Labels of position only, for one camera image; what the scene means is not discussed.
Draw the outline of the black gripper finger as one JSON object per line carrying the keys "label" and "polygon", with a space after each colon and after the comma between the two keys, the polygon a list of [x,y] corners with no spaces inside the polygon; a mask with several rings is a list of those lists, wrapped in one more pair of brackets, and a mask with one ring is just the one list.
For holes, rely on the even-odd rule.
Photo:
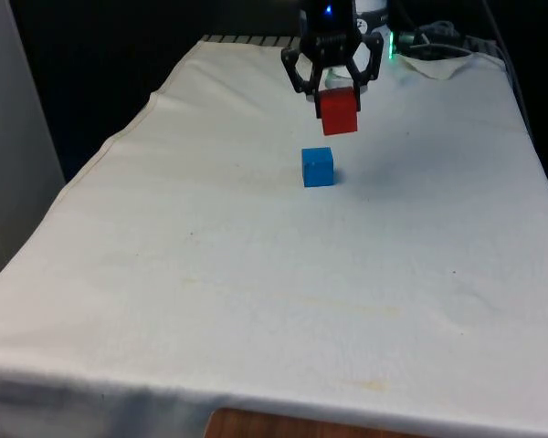
{"label": "black gripper finger", "polygon": [[309,79],[304,79],[297,70],[301,51],[299,47],[285,47],[281,50],[281,62],[289,76],[294,90],[307,98],[311,98],[315,104],[320,103],[320,84],[323,72],[324,49],[322,47],[310,48],[304,56],[311,62],[311,74]]}
{"label": "black gripper finger", "polygon": [[[370,81],[378,79],[384,43],[381,34],[362,35],[353,41],[353,47],[346,58],[345,66],[353,81],[357,111],[361,110],[361,88],[365,88]],[[364,44],[369,51],[369,58],[363,70],[357,67],[354,59],[355,53],[361,44]]]}

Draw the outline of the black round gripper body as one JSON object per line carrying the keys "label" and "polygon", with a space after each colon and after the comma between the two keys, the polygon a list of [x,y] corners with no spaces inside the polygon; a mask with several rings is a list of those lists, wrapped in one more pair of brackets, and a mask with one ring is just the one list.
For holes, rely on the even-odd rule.
{"label": "black round gripper body", "polygon": [[309,54],[329,48],[353,54],[362,41],[354,1],[311,0],[300,2],[300,50]]}

